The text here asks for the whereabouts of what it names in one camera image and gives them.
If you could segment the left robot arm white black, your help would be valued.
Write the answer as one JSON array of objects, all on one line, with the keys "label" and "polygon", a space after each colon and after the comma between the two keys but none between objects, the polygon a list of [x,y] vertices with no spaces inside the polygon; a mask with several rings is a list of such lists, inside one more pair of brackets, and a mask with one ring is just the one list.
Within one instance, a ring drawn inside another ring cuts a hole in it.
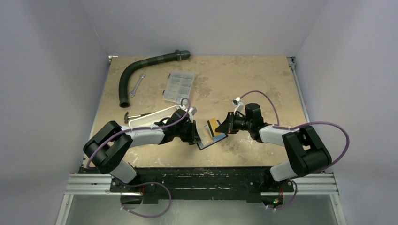
[{"label": "left robot arm white black", "polygon": [[189,109],[176,109],[172,113],[151,113],[131,122],[131,127],[116,121],[106,123],[84,146],[89,158],[88,169],[98,169],[101,174],[111,174],[122,182],[129,192],[140,185],[138,172],[123,160],[127,150],[144,145],[162,145],[180,138],[189,145],[201,141]]}]

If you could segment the gold credit card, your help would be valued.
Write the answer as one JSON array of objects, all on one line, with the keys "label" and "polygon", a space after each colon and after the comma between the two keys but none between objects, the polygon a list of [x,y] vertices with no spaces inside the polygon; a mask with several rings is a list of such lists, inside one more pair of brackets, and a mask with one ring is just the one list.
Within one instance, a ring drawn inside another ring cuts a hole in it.
[{"label": "gold credit card", "polygon": [[216,120],[216,118],[211,118],[207,121],[207,125],[210,131],[210,135],[212,138],[220,135],[220,132],[217,132],[216,129],[219,127],[218,121]]}]

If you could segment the black leather card holder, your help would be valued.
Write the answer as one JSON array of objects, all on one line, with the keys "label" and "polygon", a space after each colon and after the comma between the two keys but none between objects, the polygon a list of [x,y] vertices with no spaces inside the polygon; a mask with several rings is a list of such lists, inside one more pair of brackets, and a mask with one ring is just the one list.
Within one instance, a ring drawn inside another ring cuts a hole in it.
[{"label": "black leather card holder", "polygon": [[220,142],[223,139],[228,137],[227,134],[221,133],[215,137],[213,137],[210,133],[210,129],[208,126],[204,126],[197,129],[198,135],[200,137],[200,141],[197,143],[197,147],[199,150],[203,150],[217,142]]}]

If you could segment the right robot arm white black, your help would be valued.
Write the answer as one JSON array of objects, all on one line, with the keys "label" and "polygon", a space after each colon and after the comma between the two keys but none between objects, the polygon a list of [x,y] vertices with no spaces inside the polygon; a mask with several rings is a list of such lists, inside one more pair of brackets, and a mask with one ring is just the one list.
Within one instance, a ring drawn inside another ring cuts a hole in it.
[{"label": "right robot arm white black", "polygon": [[264,122],[257,103],[249,103],[244,109],[244,114],[228,112],[225,121],[215,131],[235,134],[245,130],[259,143],[271,143],[285,148],[288,160],[264,172],[263,184],[266,189],[274,191],[284,180],[304,177],[332,163],[329,151],[312,126],[295,130],[277,129]]}]

